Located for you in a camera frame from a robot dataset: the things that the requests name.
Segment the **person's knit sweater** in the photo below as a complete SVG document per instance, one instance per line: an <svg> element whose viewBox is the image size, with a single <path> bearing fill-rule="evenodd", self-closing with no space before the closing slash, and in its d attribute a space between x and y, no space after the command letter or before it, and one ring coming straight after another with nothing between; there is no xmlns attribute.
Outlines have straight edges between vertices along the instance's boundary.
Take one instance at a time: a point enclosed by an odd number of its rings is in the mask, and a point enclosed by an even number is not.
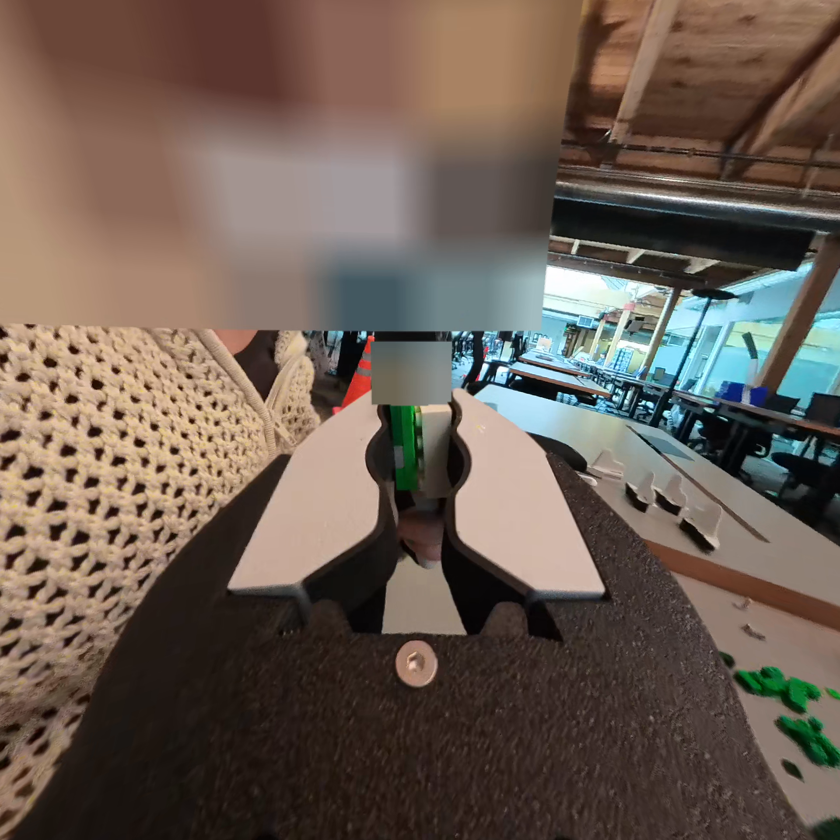
<svg viewBox="0 0 840 840"><path fill-rule="evenodd" d="M1 329L2 838L175 556L319 425L300 331Z"/></svg>

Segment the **person's left hand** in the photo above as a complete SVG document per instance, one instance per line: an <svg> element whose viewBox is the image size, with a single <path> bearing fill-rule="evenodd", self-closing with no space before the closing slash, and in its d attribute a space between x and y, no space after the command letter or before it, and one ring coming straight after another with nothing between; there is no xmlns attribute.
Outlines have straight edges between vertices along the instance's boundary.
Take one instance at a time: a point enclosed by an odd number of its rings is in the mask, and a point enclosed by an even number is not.
<svg viewBox="0 0 840 840"><path fill-rule="evenodd" d="M444 541L444 519L438 510L412 507L399 512L397 535L405 553L430 571L440 563Z"/></svg>

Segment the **orange traffic cone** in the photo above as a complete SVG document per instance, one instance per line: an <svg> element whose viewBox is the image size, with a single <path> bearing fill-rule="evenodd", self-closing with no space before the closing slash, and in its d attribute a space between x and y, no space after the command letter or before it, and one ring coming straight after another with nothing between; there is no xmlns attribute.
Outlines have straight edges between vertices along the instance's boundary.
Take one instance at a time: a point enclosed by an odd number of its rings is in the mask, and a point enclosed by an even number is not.
<svg viewBox="0 0 840 840"><path fill-rule="evenodd" d="M360 357L359 363L356 366L349 388L342 401L342 410L371 390L371 346L373 341L374 336L369 333L366 337L364 351Z"/></svg>

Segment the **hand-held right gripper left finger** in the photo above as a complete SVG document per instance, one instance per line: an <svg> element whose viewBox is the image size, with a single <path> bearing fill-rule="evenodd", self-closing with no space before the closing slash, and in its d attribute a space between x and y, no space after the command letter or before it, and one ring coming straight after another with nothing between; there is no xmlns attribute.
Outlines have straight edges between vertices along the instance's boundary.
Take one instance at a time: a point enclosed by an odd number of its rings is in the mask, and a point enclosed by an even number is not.
<svg viewBox="0 0 840 840"><path fill-rule="evenodd" d="M356 633L380 633L401 556L392 467L390 428L363 395L290 457L228 592L290 598L304 618L335 602Z"/></svg>

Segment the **green lego panel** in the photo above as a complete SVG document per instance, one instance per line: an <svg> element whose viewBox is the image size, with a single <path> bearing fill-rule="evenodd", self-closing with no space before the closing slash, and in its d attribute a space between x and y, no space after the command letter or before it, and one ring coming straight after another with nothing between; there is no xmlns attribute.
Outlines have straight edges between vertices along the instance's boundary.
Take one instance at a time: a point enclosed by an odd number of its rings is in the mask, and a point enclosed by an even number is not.
<svg viewBox="0 0 840 840"><path fill-rule="evenodd" d="M391 405L388 406L388 413L391 421L395 488L418 491L424 446L421 408Z"/></svg>

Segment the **group of black office chairs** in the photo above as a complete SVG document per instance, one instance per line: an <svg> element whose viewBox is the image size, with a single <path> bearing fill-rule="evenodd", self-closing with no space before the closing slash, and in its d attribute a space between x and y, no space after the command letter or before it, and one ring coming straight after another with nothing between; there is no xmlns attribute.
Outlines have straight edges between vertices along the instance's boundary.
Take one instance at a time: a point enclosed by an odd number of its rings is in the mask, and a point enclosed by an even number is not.
<svg viewBox="0 0 840 840"><path fill-rule="evenodd" d="M459 348L469 347L471 351L472 365L461 384L469 394L476 396L487 387L496 385L497 373L503 370L505 381L500 383L499 387L551 402L556 402L558 396L561 396L570 398L573 404L603 413L617 413L611 394L591 378L584 377L582 371L556 371L521 359L513 362L502 359L488 360L484 338L485 334L481 331L462 332L455 342ZM755 455L758 452L759 444L771 444L770 429L754 424L753 421L757 420L756 416L747 413L725 414L721 409L715 415L704 414L701 423L704 430L710 433L710 441L719 442L722 451L726 451L729 445L733 446L731 466L740 466L747 455Z"/></svg>

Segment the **black floor lamp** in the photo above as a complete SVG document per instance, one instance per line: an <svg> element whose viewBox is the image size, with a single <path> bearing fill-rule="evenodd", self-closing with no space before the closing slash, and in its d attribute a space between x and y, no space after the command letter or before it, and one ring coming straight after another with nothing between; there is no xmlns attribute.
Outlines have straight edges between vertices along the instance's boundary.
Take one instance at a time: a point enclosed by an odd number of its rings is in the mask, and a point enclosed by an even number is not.
<svg viewBox="0 0 840 840"><path fill-rule="evenodd" d="M683 374L688 364L688 359L691 355L691 352L694 349L694 346L697 342L701 327L703 322L706 319L707 313L713 303L719 302L728 302L733 299L736 299L737 296L730 292L729 290L721 289L721 288L705 288L705 289L697 289L692 292L693 297L701 299L704 301L702 308L700 310L700 315L697 321L695 328L693 329L689 340L686 344L686 348L682 359L679 363L679 367L677 373L675 374L675 379L672 381L671 390L674 391L677 385L680 385L683 380Z"/></svg>

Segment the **wooden support post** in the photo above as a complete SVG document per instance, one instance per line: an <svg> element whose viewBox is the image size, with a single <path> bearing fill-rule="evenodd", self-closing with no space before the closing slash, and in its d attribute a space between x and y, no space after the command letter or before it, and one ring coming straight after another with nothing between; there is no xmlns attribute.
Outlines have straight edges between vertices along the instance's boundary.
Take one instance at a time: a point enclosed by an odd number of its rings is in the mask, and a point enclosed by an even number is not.
<svg viewBox="0 0 840 840"><path fill-rule="evenodd" d="M645 380L650 380L653 377L656 354L669 326L669 321L679 304L680 297L681 290L673 288L668 294L665 305L658 317L654 333L648 345L647 354L644 359L644 367L646 369Z"/></svg>
<svg viewBox="0 0 840 840"><path fill-rule="evenodd" d="M839 235L827 236L803 280L759 373L759 385L777 393L810 332L839 271Z"/></svg>

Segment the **silver ventilation duct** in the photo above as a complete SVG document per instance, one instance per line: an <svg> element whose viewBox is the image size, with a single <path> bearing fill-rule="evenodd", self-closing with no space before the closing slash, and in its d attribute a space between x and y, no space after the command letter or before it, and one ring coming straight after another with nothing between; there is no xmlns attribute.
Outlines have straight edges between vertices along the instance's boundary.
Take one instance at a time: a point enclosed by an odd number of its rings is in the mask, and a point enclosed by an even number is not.
<svg viewBox="0 0 840 840"><path fill-rule="evenodd" d="M748 224L837 234L836 192L807 195L792 187L739 184L601 170L563 164L557 171L554 197L580 203L702 217Z"/></svg>

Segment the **pile of green lego bricks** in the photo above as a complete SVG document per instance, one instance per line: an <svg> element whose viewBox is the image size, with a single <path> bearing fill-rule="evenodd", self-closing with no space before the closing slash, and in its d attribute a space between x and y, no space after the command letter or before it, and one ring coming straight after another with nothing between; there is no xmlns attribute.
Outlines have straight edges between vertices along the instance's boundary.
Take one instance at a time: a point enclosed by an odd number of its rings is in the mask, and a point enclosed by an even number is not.
<svg viewBox="0 0 840 840"><path fill-rule="evenodd" d="M839 748L826 734L823 721L814 716L811 706L825 697L839 700L838 690L788 676L780 668L766 665L758 669L736 668L734 657L719 652L721 662L730 670L736 684L753 697L779 701L788 711L778 716L774 726L791 740L816 767L837 770Z"/></svg>

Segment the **white lego brick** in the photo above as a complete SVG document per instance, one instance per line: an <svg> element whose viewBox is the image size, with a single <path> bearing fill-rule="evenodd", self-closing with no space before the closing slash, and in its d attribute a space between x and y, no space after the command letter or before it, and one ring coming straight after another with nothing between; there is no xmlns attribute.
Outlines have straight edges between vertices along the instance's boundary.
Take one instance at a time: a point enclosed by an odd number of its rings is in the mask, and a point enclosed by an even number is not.
<svg viewBox="0 0 840 840"><path fill-rule="evenodd" d="M419 489L428 499L443 499L451 489L448 477L451 408L447 403L419 407Z"/></svg>

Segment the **neighbouring grey table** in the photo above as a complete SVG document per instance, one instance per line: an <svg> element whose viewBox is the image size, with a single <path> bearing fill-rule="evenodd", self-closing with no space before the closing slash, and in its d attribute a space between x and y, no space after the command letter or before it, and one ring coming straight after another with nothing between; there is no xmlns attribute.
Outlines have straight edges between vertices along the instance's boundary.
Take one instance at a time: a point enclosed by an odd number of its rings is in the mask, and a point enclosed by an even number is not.
<svg viewBox="0 0 840 840"><path fill-rule="evenodd" d="M672 571L816 623L838 623L839 549L833 542L672 437L638 423L489 385L478 398L528 433L573 447L592 464L605 449L623 465L621 479L597 480L595 492ZM638 511L625 493L648 472L663 487L673 476L691 506L722 509L719 547L706 553L654 504Z"/></svg>

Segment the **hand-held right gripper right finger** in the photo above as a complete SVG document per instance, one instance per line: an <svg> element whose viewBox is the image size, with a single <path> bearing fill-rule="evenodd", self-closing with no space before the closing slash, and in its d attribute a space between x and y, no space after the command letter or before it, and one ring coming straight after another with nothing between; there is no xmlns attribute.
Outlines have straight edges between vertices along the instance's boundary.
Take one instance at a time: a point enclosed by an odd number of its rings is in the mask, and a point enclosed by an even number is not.
<svg viewBox="0 0 840 840"><path fill-rule="evenodd" d="M451 406L442 568L460 622L478 635L512 604L526 631L557 636L549 605L602 601L606 585L550 452L466 391Z"/></svg>

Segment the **black office chair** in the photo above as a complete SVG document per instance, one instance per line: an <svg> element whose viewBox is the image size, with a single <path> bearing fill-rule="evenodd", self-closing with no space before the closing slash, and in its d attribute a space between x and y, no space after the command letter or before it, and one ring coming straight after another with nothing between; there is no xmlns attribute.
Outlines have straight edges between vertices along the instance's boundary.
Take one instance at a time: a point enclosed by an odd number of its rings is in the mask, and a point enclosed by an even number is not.
<svg viewBox="0 0 840 840"><path fill-rule="evenodd" d="M567 466L577 473L586 474L588 465L585 458L573 447L556 440L536 433L528 433L541 449L552 457L562 460Z"/></svg>

